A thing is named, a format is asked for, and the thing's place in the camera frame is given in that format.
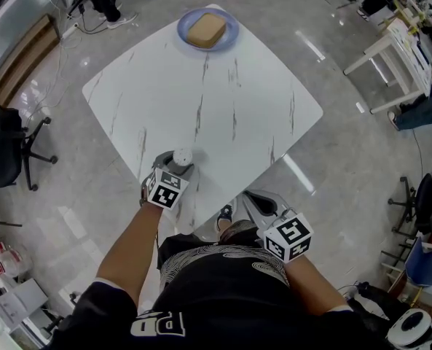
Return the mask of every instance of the white box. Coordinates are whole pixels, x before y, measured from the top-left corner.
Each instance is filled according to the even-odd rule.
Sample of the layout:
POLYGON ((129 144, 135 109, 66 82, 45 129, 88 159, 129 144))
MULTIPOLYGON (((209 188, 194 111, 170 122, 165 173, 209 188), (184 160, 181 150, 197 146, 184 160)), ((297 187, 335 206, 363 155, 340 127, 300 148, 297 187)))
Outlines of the white box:
POLYGON ((156 168, 147 183, 148 202, 172 210, 187 186, 186 180, 156 168))
POLYGON ((284 263, 310 248, 313 229, 303 214, 298 214, 264 232, 264 248, 284 263))

